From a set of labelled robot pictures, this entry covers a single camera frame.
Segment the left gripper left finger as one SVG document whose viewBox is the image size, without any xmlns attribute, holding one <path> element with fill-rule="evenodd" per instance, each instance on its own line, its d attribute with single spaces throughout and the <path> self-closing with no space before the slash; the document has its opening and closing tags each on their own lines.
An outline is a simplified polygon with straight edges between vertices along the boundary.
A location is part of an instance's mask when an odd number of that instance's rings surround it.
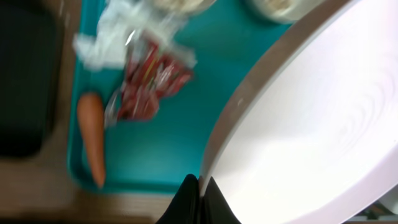
<svg viewBox="0 0 398 224">
<path fill-rule="evenodd" d="M 199 224 L 200 189 L 198 179 L 188 174 L 164 214 L 156 224 Z"/>
</svg>

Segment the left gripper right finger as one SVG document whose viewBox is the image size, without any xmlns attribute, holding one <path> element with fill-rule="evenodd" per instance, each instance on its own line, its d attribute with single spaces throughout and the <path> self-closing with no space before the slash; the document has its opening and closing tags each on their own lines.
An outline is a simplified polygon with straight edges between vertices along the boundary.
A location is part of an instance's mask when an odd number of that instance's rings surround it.
<svg viewBox="0 0 398 224">
<path fill-rule="evenodd" d="M 211 178 L 201 201 L 201 224 L 240 224 L 214 178 Z"/>
</svg>

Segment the pink round plate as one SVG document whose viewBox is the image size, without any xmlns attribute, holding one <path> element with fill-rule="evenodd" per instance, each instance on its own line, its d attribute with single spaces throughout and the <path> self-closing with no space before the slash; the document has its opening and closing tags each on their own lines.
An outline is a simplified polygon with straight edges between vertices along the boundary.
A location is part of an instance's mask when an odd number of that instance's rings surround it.
<svg viewBox="0 0 398 224">
<path fill-rule="evenodd" d="M 241 223 L 343 223 L 397 185 L 397 0 L 325 1 L 244 77 L 203 156 Z"/>
</svg>

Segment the red snack wrapper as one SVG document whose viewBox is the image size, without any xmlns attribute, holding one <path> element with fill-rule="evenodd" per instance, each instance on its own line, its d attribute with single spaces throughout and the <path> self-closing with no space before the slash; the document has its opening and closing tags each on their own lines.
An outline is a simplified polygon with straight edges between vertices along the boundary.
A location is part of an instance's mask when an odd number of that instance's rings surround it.
<svg viewBox="0 0 398 224">
<path fill-rule="evenodd" d="M 124 80 L 106 105 L 104 125 L 122 120 L 150 120 L 159 101 L 176 95 L 193 78 L 193 71 L 177 56 L 150 39 L 128 45 Z"/>
</svg>

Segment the white napkin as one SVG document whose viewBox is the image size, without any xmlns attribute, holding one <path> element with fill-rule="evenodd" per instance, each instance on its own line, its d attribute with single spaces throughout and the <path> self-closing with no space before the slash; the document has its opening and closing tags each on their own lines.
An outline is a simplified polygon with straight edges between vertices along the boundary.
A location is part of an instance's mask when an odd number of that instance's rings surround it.
<svg viewBox="0 0 398 224">
<path fill-rule="evenodd" d="M 147 35 L 162 50 L 193 68 L 197 64 L 194 51 L 174 42 L 174 35 L 185 24 L 185 18 L 161 11 L 148 1 L 109 1 L 99 18 L 96 36 L 75 35 L 73 48 L 89 70 L 122 69 L 129 47 Z"/>
</svg>

